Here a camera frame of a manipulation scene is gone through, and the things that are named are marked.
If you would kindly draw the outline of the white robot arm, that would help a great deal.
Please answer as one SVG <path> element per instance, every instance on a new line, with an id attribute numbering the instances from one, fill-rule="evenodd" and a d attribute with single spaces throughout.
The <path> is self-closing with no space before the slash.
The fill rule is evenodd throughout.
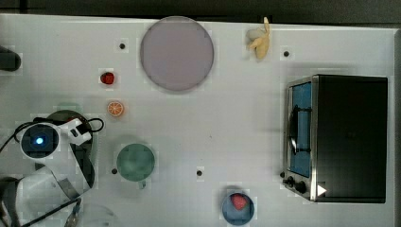
<path id="1" fill-rule="evenodd" d="M 92 140 L 77 118 L 61 125 L 35 122 L 17 135 L 25 158 L 41 167 L 9 184 L 2 195 L 10 227 L 28 227 L 77 201 L 95 181 L 82 144 Z"/>

